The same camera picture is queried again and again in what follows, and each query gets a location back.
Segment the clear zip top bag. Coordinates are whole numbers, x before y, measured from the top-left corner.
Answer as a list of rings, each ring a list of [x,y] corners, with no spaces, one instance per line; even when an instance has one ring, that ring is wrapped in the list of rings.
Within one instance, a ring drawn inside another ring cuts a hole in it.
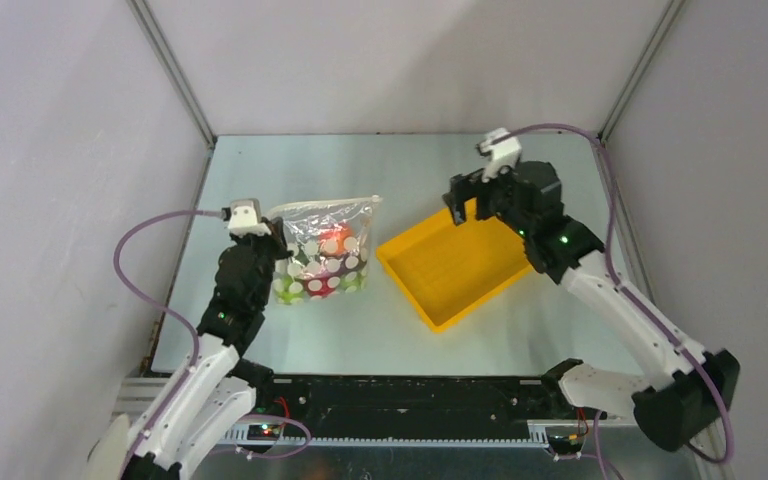
[[[294,202],[267,213],[280,219],[290,256],[277,262],[275,301],[297,305],[366,287],[378,195]]]

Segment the pink orange peach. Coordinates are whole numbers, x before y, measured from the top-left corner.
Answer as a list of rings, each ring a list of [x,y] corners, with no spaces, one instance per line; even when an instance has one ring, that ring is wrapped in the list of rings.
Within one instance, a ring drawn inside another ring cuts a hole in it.
[[[326,255],[343,255],[357,247],[358,239],[347,223],[326,229],[318,236],[320,251]]]

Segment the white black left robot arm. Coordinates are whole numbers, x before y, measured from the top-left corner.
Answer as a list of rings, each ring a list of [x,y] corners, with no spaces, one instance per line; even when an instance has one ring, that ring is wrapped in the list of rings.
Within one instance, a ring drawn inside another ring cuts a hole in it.
[[[276,263],[290,253],[280,234],[233,241],[191,330],[193,349],[128,431],[123,479],[186,479],[238,420],[275,406],[273,370],[244,355],[265,321]]]

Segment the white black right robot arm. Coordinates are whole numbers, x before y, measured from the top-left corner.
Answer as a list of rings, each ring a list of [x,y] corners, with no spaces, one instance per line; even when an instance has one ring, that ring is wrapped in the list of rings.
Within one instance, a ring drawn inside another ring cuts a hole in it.
[[[564,211],[562,183],[547,162],[526,161],[493,176],[482,169],[449,181],[443,200],[455,225],[495,219],[517,234],[534,269],[547,275],[617,334],[641,370],[628,375],[569,359],[548,371],[545,411],[566,418],[579,407],[631,417],[657,447],[675,452],[716,421],[725,421],[741,366],[728,350],[713,353],[669,321],[634,284],[610,272],[605,244]]]

